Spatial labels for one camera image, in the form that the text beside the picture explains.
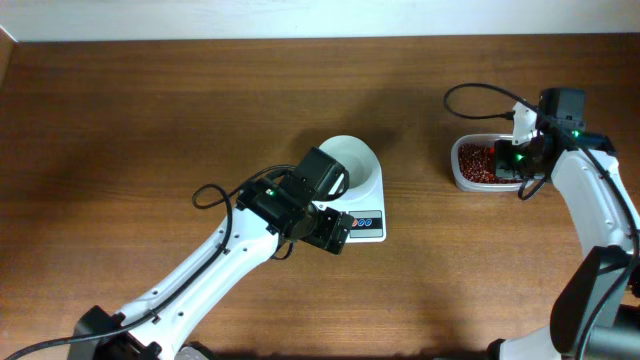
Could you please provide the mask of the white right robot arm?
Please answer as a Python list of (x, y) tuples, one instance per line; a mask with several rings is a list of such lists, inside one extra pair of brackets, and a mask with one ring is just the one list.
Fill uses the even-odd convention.
[(488, 347), (492, 359), (636, 359), (639, 214), (620, 178), (616, 150), (582, 123), (585, 94), (551, 88), (538, 105), (516, 100), (510, 143), (498, 143), (497, 176), (552, 184), (565, 201), (584, 259), (556, 299), (548, 326)]

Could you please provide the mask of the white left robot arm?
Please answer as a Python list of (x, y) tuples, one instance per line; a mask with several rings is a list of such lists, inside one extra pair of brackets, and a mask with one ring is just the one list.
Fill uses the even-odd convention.
[(71, 359), (174, 359), (196, 325), (255, 267), (298, 240), (339, 254), (353, 218), (316, 202), (337, 200), (347, 174), (320, 181), (290, 169), (254, 176), (222, 196), (219, 228), (169, 276), (108, 315), (91, 308), (74, 330)]

